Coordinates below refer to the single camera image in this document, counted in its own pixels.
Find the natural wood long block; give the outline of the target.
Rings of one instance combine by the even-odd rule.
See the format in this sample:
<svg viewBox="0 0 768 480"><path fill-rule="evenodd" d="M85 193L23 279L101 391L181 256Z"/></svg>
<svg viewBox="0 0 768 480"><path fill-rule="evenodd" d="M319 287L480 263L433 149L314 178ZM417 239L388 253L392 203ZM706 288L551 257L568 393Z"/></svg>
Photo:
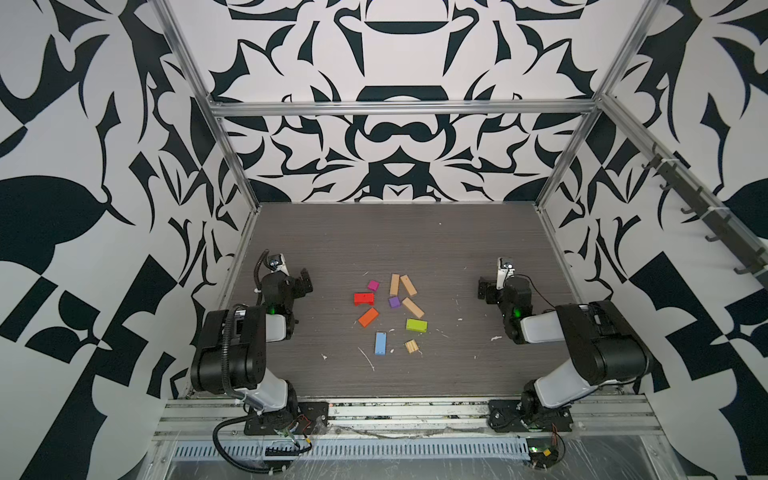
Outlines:
<svg viewBox="0 0 768 480"><path fill-rule="evenodd" d="M389 295L391 297L397 297L399 295L400 275L393 274L391 276Z"/></svg>

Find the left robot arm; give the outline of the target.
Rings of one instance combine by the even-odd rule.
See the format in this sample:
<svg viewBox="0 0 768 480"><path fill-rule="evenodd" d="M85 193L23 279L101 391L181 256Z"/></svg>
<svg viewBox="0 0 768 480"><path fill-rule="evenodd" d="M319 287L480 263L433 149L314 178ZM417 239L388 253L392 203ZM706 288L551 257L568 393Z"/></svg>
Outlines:
<svg viewBox="0 0 768 480"><path fill-rule="evenodd" d="M257 415L298 417L294 387L267 367L267 345L292 338L294 303L312 291L307 270L297 277L278 270L261 280L255 305L208 313L190 368L193 389L226 395Z"/></svg>

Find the orange rectangular block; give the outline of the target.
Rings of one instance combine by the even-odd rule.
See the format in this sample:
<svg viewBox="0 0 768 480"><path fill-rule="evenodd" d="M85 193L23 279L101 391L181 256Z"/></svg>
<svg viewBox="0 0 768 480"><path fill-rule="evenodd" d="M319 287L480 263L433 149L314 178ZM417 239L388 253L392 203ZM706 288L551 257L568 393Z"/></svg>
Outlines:
<svg viewBox="0 0 768 480"><path fill-rule="evenodd" d="M380 313L379 311L371 307L369 308L363 315L361 315L358 318L358 323L361 325L362 328L367 328L373 321L375 321L379 317Z"/></svg>

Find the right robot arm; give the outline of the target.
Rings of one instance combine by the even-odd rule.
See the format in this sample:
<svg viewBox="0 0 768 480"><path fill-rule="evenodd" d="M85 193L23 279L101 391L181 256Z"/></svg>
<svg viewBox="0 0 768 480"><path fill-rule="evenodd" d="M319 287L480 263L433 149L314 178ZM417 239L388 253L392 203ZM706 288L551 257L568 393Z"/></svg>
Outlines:
<svg viewBox="0 0 768 480"><path fill-rule="evenodd" d="M533 283L501 272L480 278L477 297L499 308L505 334L517 345L562 342L569 358L526 384L517 401L489 402L497 432L566 428L570 406L605 386L624 386L650 373L654 357L610 301L561 304L533 312Z"/></svg>

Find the black wall hook rack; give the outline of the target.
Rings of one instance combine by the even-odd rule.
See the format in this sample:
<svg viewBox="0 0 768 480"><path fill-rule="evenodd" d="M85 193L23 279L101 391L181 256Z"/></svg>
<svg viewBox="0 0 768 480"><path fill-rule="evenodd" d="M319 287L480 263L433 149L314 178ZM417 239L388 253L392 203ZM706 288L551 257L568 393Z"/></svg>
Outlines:
<svg viewBox="0 0 768 480"><path fill-rule="evenodd" d="M705 239L722 243L739 261L734 273L751 276L767 289L767 246L736 213L718 199L678 158L667 155L657 143L651 147L652 157L643 166L662 179L661 190L673 192L683 202L681 213L703 222L710 231Z"/></svg>

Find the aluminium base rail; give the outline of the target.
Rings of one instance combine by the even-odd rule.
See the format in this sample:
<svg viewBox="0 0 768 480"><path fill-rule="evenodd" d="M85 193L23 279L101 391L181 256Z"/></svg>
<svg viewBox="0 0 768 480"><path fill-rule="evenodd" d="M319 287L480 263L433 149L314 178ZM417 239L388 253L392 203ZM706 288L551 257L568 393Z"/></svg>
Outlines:
<svg viewBox="0 0 768 480"><path fill-rule="evenodd" d="M332 434L396 437L427 434L490 435L489 397L326 399L320 416ZM174 400L166 404L152 438L200 440L219 422L245 413L225 399ZM659 420L640 395L597 395L578 401L561 421L565 432L591 435L661 435Z"/></svg>

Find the green circuit board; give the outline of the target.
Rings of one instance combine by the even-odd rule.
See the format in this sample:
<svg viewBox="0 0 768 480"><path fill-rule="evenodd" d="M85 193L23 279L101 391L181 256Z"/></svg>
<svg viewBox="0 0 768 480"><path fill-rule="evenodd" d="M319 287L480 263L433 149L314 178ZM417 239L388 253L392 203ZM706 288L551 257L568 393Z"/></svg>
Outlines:
<svg viewBox="0 0 768 480"><path fill-rule="evenodd" d="M549 471L564 459L564 444L557 437L549 440L531 439L528 443L528 455L527 465L530 468L538 471Z"/></svg>

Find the red rectangular block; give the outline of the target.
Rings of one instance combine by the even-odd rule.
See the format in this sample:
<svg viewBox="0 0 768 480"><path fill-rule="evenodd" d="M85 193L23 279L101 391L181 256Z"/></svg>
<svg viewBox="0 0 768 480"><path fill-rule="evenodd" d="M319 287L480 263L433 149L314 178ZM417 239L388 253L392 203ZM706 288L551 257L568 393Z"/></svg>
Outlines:
<svg viewBox="0 0 768 480"><path fill-rule="evenodd" d="M355 306L360 305L375 305L375 294L373 292L359 292L353 294L353 304Z"/></svg>

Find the lime green block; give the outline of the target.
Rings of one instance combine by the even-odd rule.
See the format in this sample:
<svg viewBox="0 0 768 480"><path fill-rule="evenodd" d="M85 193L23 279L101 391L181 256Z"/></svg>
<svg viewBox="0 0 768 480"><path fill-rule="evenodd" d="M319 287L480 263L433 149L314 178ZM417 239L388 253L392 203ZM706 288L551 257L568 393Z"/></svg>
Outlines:
<svg viewBox="0 0 768 480"><path fill-rule="evenodd" d="M406 330L417 333L426 333L428 330L428 323L418 319L407 319Z"/></svg>

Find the small natural wood block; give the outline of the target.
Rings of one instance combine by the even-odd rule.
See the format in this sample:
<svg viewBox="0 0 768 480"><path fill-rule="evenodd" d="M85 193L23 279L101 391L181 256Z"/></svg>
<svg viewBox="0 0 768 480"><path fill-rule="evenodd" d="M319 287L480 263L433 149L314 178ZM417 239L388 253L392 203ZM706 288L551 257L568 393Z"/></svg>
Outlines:
<svg viewBox="0 0 768 480"><path fill-rule="evenodd" d="M409 354L414 353L419 350L419 347L415 340L410 340L405 343L405 347Z"/></svg>

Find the light blue block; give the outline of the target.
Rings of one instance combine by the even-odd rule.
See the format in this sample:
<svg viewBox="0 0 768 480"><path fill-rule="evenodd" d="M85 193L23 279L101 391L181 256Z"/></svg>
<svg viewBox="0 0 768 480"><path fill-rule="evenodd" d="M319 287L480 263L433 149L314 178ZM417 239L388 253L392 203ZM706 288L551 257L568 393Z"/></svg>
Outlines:
<svg viewBox="0 0 768 480"><path fill-rule="evenodd" d="M384 356L386 354L387 346L387 333L377 332L375 334L374 353L377 356Z"/></svg>

